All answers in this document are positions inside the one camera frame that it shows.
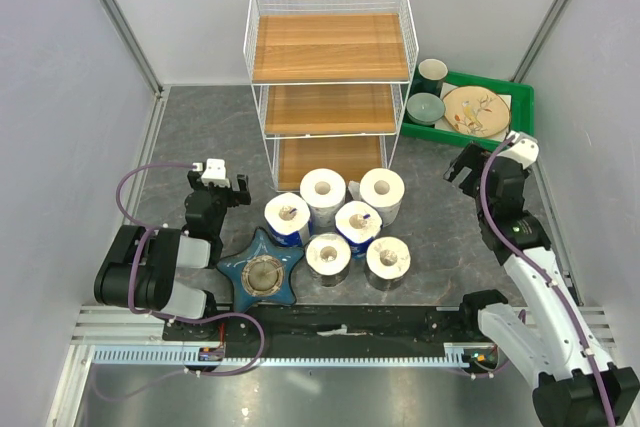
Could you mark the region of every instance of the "blue star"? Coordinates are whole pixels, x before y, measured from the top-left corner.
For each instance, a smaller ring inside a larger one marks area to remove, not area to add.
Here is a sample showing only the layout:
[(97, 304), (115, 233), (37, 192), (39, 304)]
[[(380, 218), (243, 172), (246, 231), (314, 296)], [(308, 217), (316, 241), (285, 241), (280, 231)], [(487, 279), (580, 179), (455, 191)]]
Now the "blue star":
[(258, 227), (245, 250), (218, 262), (218, 270), (233, 284), (233, 310), (245, 312), (258, 302), (295, 304), (290, 277), (302, 257), (304, 249), (278, 247)]

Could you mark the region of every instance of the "paper towel roll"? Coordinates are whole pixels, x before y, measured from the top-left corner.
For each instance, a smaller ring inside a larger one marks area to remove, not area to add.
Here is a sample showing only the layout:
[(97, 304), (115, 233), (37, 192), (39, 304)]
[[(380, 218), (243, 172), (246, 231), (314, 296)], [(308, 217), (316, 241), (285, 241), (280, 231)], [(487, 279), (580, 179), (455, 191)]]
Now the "paper towel roll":
[(404, 182), (392, 170), (373, 169), (364, 174), (360, 181), (360, 196), (363, 202), (378, 211), (382, 225), (386, 227), (398, 216), (404, 196)]
[(338, 234), (322, 234), (311, 239), (306, 256), (311, 274), (325, 287), (338, 285), (349, 273), (351, 249)]
[(354, 257), (363, 257), (367, 247), (382, 229), (382, 219), (376, 209), (354, 200), (336, 214), (336, 230), (347, 240)]
[(309, 204), (313, 225), (333, 225), (336, 212), (344, 204), (346, 189), (344, 179), (330, 169), (312, 170), (302, 178), (300, 196)]
[(374, 240), (367, 249), (367, 280), (372, 287), (387, 291), (400, 285), (411, 265), (407, 244), (395, 237)]
[(287, 192), (271, 199), (264, 218), (276, 242), (285, 247), (304, 245), (311, 236), (311, 212), (299, 195)]

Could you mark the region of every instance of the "dark green cup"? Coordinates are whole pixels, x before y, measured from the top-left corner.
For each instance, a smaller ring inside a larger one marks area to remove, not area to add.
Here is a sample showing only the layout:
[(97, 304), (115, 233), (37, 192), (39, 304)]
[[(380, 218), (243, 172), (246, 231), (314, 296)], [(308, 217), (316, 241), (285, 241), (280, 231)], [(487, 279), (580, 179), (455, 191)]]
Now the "dark green cup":
[(440, 97), (444, 79), (449, 69), (444, 62), (437, 59), (426, 59), (418, 65), (418, 88), (416, 92), (426, 92)]

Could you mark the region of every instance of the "green tray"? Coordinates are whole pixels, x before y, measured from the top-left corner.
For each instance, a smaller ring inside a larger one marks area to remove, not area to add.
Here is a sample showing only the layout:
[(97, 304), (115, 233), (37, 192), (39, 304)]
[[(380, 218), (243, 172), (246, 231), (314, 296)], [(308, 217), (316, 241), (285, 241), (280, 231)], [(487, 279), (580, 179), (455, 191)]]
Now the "green tray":
[[(417, 75), (418, 72), (416, 70), (414, 84), (411, 86), (412, 93)], [(505, 80), (487, 79), (486, 77), (461, 74), (459, 72), (449, 72), (445, 82), (458, 87), (479, 85), (486, 87), (496, 94), (511, 95), (511, 130), (533, 135), (533, 87), (530, 85), (516, 84)], [(417, 137), (419, 139), (459, 146), (465, 146), (474, 140), (488, 150), (494, 150), (499, 145), (499, 142), (495, 140), (479, 139), (458, 132), (446, 132), (434, 127), (417, 125), (411, 122), (406, 115), (402, 122), (400, 134), (406, 135), (407, 137)]]

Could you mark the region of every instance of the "blue and white package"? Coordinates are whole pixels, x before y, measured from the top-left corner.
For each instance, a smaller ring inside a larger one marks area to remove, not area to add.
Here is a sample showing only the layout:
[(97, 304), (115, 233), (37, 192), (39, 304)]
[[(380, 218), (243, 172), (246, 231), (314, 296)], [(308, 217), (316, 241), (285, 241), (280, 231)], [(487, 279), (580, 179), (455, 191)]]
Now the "blue and white package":
[(336, 214), (336, 230), (346, 239), (353, 257), (361, 258), (382, 230), (382, 218), (370, 205), (354, 200)]
[(276, 242), (285, 247), (303, 246), (311, 237), (311, 212), (299, 195), (287, 192), (271, 199), (264, 218)]

